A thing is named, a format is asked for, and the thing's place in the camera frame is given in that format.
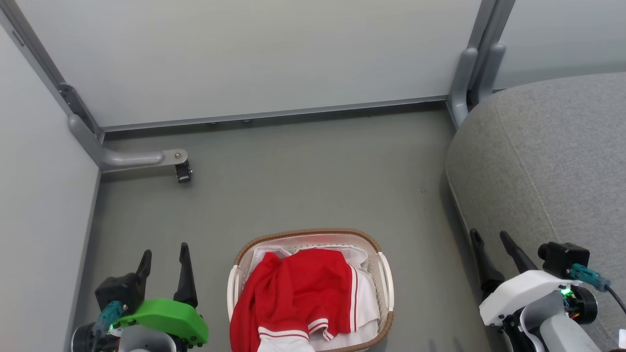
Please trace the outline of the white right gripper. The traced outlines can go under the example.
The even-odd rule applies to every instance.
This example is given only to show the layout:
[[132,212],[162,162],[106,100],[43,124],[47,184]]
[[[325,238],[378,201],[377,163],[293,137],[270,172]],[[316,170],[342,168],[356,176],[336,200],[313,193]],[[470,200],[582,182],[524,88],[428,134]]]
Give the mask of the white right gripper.
[[538,267],[514,242],[506,231],[499,232],[505,251],[514,261],[519,275],[505,281],[505,277],[494,267],[485,250],[485,243],[478,230],[469,232],[472,251],[476,260],[479,287],[482,299],[479,314],[485,326],[501,326],[503,319],[517,310],[534,303],[548,294],[582,284],[577,279],[562,279]]

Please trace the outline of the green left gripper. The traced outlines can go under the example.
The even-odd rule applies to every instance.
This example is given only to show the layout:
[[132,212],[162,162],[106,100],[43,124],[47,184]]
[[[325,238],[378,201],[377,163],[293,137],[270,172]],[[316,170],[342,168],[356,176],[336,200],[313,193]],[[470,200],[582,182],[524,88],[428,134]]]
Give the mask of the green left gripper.
[[[135,272],[141,297],[145,296],[151,263],[152,251],[147,249],[143,252]],[[145,300],[134,314],[121,316],[116,321],[115,327],[141,325],[174,335],[190,346],[206,345],[209,337],[208,325],[196,310],[198,297],[188,243],[181,243],[179,263],[181,270],[174,300],[166,298]]]

